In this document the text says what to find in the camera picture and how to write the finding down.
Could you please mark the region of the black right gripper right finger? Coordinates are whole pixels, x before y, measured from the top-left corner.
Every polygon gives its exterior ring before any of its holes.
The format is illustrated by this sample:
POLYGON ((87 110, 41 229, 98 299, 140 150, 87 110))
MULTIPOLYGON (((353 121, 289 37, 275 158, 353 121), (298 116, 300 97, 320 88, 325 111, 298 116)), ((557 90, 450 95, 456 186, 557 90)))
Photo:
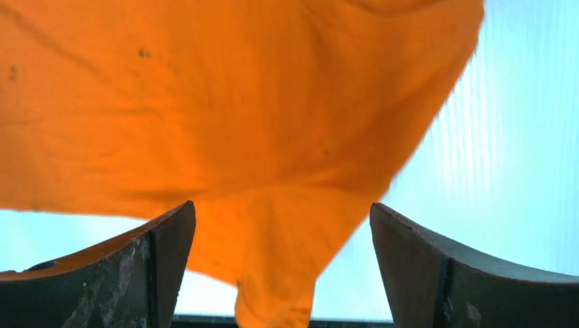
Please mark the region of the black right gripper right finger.
POLYGON ((373 246, 396 327, 578 326, 578 278, 491 256, 380 203, 373 246))

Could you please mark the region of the orange t-shirt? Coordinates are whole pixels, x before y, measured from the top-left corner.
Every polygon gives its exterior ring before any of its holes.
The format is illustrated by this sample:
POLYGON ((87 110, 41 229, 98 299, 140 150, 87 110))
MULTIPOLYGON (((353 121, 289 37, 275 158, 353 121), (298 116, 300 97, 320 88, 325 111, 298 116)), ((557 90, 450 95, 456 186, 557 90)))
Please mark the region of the orange t-shirt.
POLYGON ((482 1, 2 1, 1 207, 150 218, 241 327, 306 327, 319 275, 420 144, 482 1))

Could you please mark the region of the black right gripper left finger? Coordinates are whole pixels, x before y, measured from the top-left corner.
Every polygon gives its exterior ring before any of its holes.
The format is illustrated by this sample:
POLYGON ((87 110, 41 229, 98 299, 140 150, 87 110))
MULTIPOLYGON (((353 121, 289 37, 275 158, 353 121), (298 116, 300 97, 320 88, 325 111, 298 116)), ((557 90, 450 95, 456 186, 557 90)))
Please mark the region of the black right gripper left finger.
POLYGON ((76 253, 1 273, 2 327, 169 327, 195 233, 187 201, 76 253))

